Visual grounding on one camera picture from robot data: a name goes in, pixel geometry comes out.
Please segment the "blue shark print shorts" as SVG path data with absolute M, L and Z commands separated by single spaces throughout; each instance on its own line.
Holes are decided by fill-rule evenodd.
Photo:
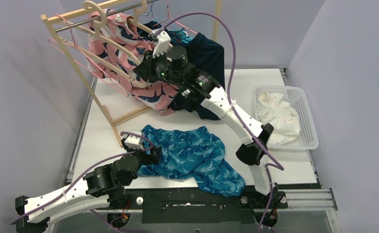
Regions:
M 242 194 L 245 179 L 225 160 L 225 145 L 205 126 L 189 131 L 157 129 L 150 125 L 142 133 L 162 155 L 157 165 L 143 165 L 139 176 L 169 180 L 194 178 L 199 189 L 225 197 Z

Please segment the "wooden hanger front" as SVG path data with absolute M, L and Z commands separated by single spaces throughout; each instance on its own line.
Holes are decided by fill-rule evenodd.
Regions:
M 58 44 L 58 49 L 69 59 L 74 68 L 79 66 L 66 50 L 66 46 L 79 50 L 88 60 L 88 70 L 107 84 L 117 84 L 120 91 L 129 92 L 133 88 L 146 88 L 149 83 L 135 74 L 133 69 L 143 59 L 146 50 L 152 50 L 153 44 L 138 35 L 137 29 L 149 32 L 149 28 L 135 20 L 135 17 L 144 13 L 147 2 L 142 1 L 142 6 L 134 11 L 134 14 L 125 15 L 116 12 L 110 7 L 119 4 L 118 0 L 110 0 L 97 4 L 86 0 L 82 3 L 82 9 L 62 15 L 46 18 L 48 25 L 55 23 L 65 24 L 68 30 L 79 30 L 88 35 L 88 48 L 79 46 L 74 38 L 71 41 L 58 36 L 55 30 L 53 41 Z

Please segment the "white shorts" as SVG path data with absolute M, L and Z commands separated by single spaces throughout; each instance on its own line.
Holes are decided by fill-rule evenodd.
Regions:
M 274 128 L 269 140 L 271 147 L 282 146 L 298 138 L 301 127 L 299 116 L 283 94 L 262 92 L 257 102 L 257 120 Z

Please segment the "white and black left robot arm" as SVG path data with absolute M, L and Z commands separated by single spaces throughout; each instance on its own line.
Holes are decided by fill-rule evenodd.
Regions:
M 71 184 L 38 197 L 20 196 L 15 199 L 18 218 L 12 224 L 18 233 L 43 233 L 48 226 L 84 211 L 126 206 L 126 186 L 137 179 L 143 165 L 157 165 L 162 148 L 137 150 L 114 157 L 105 165 L 87 169 Z

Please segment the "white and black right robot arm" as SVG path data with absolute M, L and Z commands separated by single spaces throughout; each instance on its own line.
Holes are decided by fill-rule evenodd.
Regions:
M 163 54 L 146 51 L 143 61 L 133 71 L 146 82 L 175 85 L 185 98 L 208 109 L 227 124 L 242 142 L 236 157 L 249 166 L 258 204 L 269 207 L 275 202 L 274 186 L 262 162 L 274 130 L 271 124 L 254 119 L 230 99 L 212 75 L 189 62 L 182 46 L 170 47 Z

